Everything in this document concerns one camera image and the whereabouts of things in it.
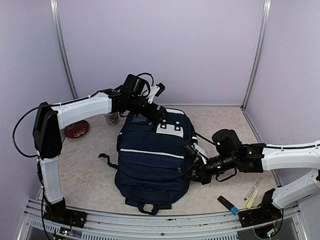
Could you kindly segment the navy blue student backpack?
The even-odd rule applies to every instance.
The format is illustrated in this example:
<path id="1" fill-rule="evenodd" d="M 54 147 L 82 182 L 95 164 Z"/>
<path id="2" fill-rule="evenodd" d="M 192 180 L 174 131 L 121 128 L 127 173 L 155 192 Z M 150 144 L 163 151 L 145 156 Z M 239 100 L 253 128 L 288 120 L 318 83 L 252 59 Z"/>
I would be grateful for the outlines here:
<path id="1" fill-rule="evenodd" d="M 194 163 L 185 143 L 197 143 L 195 128 L 183 110 L 167 108 L 168 117 L 158 123 L 129 112 L 116 142 L 117 164 L 100 153 L 116 170 L 114 184 L 125 203 L 143 214 L 155 216 L 170 210 L 189 190 L 183 173 Z"/>

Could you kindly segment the black blue highlighter marker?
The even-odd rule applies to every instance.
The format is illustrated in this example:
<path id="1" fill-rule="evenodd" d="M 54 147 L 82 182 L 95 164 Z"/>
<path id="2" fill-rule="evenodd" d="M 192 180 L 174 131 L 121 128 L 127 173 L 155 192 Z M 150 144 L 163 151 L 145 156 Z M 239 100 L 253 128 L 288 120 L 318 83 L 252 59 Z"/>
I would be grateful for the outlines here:
<path id="1" fill-rule="evenodd" d="M 225 207 L 227 208 L 232 214 L 238 215 L 240 210 L 232 204 L 230 201 L 228 201 L 226 198 L 223 196 L 219 196 L 217 200 Z"/>

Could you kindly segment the white green-tip pen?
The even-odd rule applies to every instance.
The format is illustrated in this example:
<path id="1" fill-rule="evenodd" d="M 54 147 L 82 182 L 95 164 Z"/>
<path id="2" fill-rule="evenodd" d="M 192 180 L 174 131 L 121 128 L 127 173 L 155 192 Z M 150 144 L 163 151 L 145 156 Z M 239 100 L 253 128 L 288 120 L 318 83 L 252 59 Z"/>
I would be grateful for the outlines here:
<path id="1" fill-rule="evenodd" d="M 244 197 L 244 200 L 247 201 L 250 196 L 253 194 L 253 192 L 256 190 L 257 186 L 259 185 L 259 181 L 257 181 L 252 188 L 249 190 L 249 192 L 246 194 L 246 196 Z"/>

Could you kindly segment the yellow highlighter marker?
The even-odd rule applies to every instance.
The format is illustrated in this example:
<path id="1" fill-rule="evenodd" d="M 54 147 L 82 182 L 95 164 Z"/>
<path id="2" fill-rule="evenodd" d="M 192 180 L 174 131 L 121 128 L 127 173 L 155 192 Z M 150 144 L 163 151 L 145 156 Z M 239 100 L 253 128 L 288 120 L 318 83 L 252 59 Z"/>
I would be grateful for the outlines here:
<path id="1" fill-rule="evenodd" d="M 258 194 L 259 194 L 259 190 L 256 189 L 256 190 L 252 193 L 252 195 L 251 195 L 251 197 L 249 198 L 249 200 L 247 201 L 247 204 L 246 204 L 246 206 L 245 206 L 246 209 L 250 210 L 250 209 L 253 207 L 253 204 L 254 204 L 255 200 L 257 199 Z"/>

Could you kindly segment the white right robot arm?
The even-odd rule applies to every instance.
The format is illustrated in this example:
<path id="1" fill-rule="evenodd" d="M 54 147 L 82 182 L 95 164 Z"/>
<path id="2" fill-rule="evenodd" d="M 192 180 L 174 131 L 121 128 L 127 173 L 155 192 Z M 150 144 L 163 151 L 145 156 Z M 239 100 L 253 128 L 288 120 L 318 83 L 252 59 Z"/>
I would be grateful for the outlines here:
<path id="1" fill-rule="evenodd" d="M 266 191 L 258 208 L 238 213 L 243 228 L 267 223 L 283 217 L 284 208 L 320 190 L 320 142 L 272 145 L 242 144 L 233 129 L 214 133 L 210 143 L 218 155 L 208 158 L 196 144 L 186 142 L 187 152 L 197 160 L 182 174 L 182 179 L 209 184 L 228 170 L 262 173 L 277 169 L 306 168 L 310 171 L 295 181 Z"/>

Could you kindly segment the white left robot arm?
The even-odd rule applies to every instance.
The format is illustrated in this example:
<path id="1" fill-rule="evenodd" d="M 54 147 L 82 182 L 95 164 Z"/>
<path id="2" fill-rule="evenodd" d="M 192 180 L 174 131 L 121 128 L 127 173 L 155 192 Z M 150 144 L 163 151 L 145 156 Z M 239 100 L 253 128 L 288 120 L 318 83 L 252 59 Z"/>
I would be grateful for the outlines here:
<path id="1" fill-rule="evenodd" d="M 83 228 L 87 213 L 67 208 L 59 174 L 62 151 L 61 130 L 85 119 L 126 111 L 140 114 L 151 122 L 167 118 L 166 109 L 153 102 L 165 90 L 162 83 L 149 83 L 145 73 L 129 74 L 115 89 L 98 90 L 92 95 L 74 100 L 49 104 L 42 102 L 32 108 L 36 117 L 32 137 L 36 153 L 37 175 L 42 187 L 42 220 L 70 227 Z"/>

